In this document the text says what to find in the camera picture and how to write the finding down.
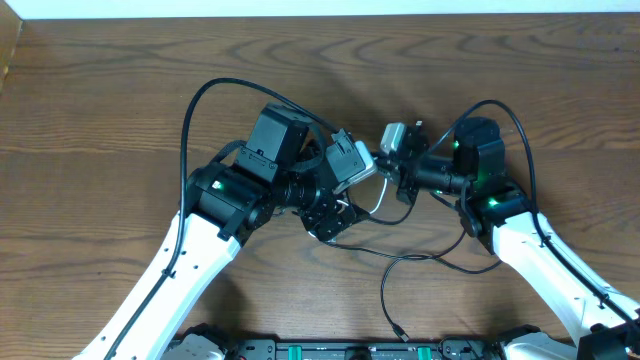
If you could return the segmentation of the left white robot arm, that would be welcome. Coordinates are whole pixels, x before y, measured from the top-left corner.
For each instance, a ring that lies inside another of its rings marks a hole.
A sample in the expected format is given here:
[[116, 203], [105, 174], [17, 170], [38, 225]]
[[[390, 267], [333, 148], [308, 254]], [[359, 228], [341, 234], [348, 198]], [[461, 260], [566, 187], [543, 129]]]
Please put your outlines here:
[[291, 209], [328, 242], [367, 218], [343, 194], [376, 171], [371, 153], [345, 130], [325, 139], [311, 118], [284, 104], [259, 114], [247, 141], [192, 172], [161, 248], [81, 359], [158, 359], [213, 279], [251, 234]]

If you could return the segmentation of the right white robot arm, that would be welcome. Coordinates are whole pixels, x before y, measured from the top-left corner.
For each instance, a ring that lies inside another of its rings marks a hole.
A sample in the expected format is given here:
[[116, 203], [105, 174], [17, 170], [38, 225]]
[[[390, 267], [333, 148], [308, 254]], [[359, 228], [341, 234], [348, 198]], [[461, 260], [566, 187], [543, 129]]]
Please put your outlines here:
[[392, 123], [380, 149], [405, 201], [429, 190], [456, 197], [466, 233], [513, 268], [561, 321], [572, 342], [535, 327], [503, 335], [504, 359], [627, 359], [639, 352], [639, 303], [592, 270], [510, 178], [497, 123], [472, 117], [453, 131], [452, 158], [434, 154], [419, 126]]

